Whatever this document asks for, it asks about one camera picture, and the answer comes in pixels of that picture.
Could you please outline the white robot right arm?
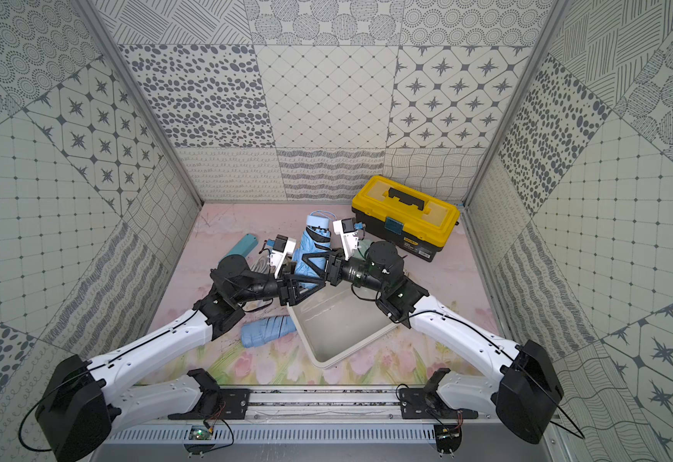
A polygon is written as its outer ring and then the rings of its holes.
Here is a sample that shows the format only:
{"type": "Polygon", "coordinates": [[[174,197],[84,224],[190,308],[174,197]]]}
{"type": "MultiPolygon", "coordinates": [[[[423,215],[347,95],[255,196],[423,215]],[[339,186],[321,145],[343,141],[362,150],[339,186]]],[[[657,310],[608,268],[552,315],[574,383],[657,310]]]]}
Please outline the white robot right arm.
{"type": "Polygon", "coordinates": [[[490,381],[486,399],[501,423],[521,440],[538,444],[561,410],[563,387],[547,350],[529,340],[519,345],[454,313],[404,271],[394,244],[371,244],[363,258],[342,249],[298,250],[295,261],[314,271],[307,283],[348,282],[376,293],[374,304],[392,323],[414,329],[464,358],[490,381]]]}

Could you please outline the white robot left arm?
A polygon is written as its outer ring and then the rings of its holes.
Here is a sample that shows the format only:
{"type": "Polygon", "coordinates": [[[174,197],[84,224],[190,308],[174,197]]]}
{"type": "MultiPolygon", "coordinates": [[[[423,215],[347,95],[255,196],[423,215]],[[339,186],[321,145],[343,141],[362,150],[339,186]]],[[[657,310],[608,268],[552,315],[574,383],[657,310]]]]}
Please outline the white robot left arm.
{"type": "Polygon", "coordinates": [[[295,305],[322,289],[325,253],[308,253],[302,261],[309,275],[292,269],[258,273],[243,256],[227,256],[210,273],[209,293],[178,319],[112,352],[61,361],[32,410],[48,451],[58,461],[79,461],[127,427],[169,415],[214,417],[222,406],[220,387],[203,369],[138,392],[132,387],[167,362],[228,333],[244,318],[247,303],[295,305]]]}

